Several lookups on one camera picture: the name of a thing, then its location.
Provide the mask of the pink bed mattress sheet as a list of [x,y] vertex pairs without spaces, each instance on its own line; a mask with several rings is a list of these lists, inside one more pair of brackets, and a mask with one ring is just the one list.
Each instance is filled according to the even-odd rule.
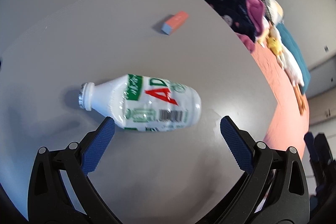
[[283,151],[293,146],[297,149],[300,158],[303,158],[305,152],[303,137],[309,131],[307,98],[303,97],[306,110],[300,114],[293,87],[287,74],[278,65],[275,55],[268,48],[256,44],[252,57],[277,101],[264,142],[272,149]]

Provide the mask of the white AD milk bottle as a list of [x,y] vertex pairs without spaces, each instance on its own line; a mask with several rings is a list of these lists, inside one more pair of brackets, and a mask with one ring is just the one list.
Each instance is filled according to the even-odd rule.
[[125,130],[173,131],[198,123],[202,102],[191,87],[167,79],[127,74],[81,86],[79,106],[114,119]]

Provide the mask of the orange rectangular eraser box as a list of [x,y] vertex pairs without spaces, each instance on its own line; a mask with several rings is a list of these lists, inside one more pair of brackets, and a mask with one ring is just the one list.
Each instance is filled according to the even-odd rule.
[[180,28],[188,18],[189,14],[187,12],[179,11],[163,23],[161,31],[166,35],[171,35]]

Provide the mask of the navy blue fleece garment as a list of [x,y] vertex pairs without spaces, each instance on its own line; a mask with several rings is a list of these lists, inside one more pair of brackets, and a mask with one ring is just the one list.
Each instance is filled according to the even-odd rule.
[[256,28],[248,16],[246,0],[208,0],[230,28],[255,42]]

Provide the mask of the white goose plush toy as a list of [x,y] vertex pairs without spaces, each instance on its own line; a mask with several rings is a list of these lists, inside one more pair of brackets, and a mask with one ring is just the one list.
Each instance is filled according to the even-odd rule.
[[[274,37],[282,43],[280,32],[272,24],[270,25],[270,28],[269,28],[268,37]],[[284,46],[283,43],[282,43],[282,54],[279,56],[276,56],[276,59],[277,59],[278,65],[280,65],[281,69],[285,71],[285,73],[287,74],[290,80],[290,83],[294,90],[294,95],[297,100],[299,113],[300,115],[303,115],[306,110],[306,104],[303,100],[303,95],[301,94],[301,91],[299,88],[300,86],[304,86],[301,69],[299,68],[298,63],[293,57],[293,55]]]

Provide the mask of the checkered patchwork pillow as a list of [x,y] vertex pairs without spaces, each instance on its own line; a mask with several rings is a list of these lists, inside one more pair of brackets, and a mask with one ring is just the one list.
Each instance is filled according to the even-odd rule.
[[265,17],[274,26],[283,22],[284,10],[276,0],[261,0],[265,5]]

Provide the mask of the teal long pillow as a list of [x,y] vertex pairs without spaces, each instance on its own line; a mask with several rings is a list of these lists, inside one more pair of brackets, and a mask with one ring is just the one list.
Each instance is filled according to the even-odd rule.
[[306,66],[305,60],[303,59],[302,53],[285,25],[283,23],[279,23],[276,27],[280,32],[282,43],[293,55],[298,63],[299,68],[301,69],[304,86],[300,87],[300,91],[302,94],[305,94],[309,87],[311,76]]

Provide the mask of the pink fleece blanket pile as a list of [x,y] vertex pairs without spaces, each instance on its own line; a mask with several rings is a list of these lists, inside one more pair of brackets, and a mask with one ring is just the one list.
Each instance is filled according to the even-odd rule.
[[238,38],[245,45],[246,49],[252,53],[255,50],[255,43],[258,42],[263,48],[266,44],[266,38],[269,35],[269,23],[266,20],[265,5],[261,0],[246,0],[247,14],[255,27],[255,41],[253,42],[245,34],[236,33]]

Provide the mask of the yellow duck plush toy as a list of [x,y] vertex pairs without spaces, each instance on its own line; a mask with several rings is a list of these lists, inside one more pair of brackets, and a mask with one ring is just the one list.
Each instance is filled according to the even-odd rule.
[[273,52],[275,56],[282,54],[282,43],[278,39],[274,37],[268,37],[266,42],[267,47]]

